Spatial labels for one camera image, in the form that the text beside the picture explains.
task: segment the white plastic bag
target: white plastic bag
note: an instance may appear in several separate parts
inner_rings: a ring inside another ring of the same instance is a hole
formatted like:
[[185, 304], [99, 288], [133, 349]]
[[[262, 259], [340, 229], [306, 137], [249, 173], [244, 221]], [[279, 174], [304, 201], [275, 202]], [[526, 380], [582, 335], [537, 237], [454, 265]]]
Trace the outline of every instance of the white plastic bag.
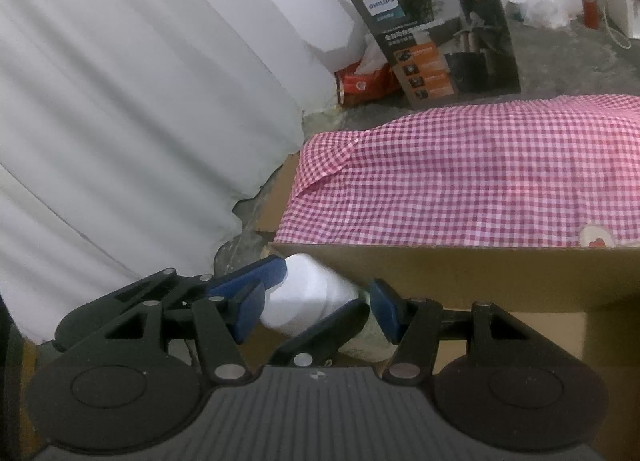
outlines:
[[382, 50], [380, 50], [373, 35], [365, 35], [364, 40], [367, 43], [367, 49], [364, 51], [360, 65], [353, 72], [354, 75], [368, 75], [378, 69], [382, 69], [386, 64], [386, 56], [382, 53]]
[[569, 15], [554, 0], [539, 0], [527, 8], [524, 23], [534, 28], [557, 30], [569, 25]]

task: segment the product box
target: product box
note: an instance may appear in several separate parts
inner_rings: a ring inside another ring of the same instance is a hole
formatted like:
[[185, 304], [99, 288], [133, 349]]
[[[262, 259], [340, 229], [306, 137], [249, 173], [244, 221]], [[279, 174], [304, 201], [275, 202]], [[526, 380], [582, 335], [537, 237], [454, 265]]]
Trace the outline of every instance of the product box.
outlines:
[[414, 108], [520, 91], [500, 0], [352, 1]]
[[[257, 223], [275, 236], [298, 156], [280, 169]], [[403, 297], [451, 309], [492, 301], [582, 359], [602, 377], [609, 410], [593, 447], [610, 461], [640, 459], [640, 250], [638, 248], [447, 248], [271, 243], [308, 253], [366, 287], [385, 279]], [[260, 337], [254, 338], [260, 349]], [[442, 342], [436, 370], [465, 353]]]

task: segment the red thermos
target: red thermos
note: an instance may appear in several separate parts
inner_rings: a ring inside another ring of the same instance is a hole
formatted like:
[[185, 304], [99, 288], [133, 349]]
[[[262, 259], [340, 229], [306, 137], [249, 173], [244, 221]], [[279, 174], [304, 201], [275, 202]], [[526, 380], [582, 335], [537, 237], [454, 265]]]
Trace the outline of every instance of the red thermos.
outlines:
[[584, 25], [592, 30], [597, 30], [600, 27], [598, 1], [582, 0], [582, 11], [584, 13]]

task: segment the pink gingham cloth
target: pink gingham cloth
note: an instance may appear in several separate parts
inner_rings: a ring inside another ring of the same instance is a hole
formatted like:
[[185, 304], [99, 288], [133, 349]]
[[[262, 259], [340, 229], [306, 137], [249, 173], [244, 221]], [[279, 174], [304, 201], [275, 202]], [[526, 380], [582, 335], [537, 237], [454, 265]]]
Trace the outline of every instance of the pink gingham cloth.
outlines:
[[437, 108], [302, 149], [276, 241], [575, 247], [640, 241], [640, 98]]

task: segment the white bottle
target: white bottle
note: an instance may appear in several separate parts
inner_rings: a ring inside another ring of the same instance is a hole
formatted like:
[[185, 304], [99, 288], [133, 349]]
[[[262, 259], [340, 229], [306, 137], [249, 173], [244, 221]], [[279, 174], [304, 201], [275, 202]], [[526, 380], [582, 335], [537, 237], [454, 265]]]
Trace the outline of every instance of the white bottle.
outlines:
[[[286, 259], [284, 280], [268, 289], [260, 321], [265, 327], [296, 336], [358, 297], [368, 294], [306, 253]], [[340, 352], [366, 362], [390, 358], [396, 346], [386, 341], [373, 314], [362, 331]]]

